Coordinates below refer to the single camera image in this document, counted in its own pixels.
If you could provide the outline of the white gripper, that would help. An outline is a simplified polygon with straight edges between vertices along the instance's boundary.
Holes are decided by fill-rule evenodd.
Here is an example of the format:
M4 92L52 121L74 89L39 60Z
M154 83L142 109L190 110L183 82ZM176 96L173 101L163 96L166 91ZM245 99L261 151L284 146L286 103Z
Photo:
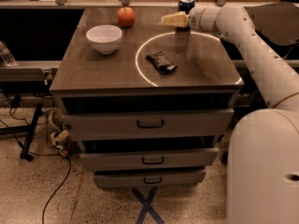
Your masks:
M164 25L187 27L197 32L218 32L216 24L219 7L194 7L189 12L189 17L184 11L168 14L161 17Z

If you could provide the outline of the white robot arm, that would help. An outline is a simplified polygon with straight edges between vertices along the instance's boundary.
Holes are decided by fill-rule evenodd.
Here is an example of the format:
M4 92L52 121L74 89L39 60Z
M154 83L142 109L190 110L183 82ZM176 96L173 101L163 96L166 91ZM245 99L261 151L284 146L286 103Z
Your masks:
M231 134L227 224L299 224L299 75L256 34L243 7L194 7L161 23L236 45L267 105Z

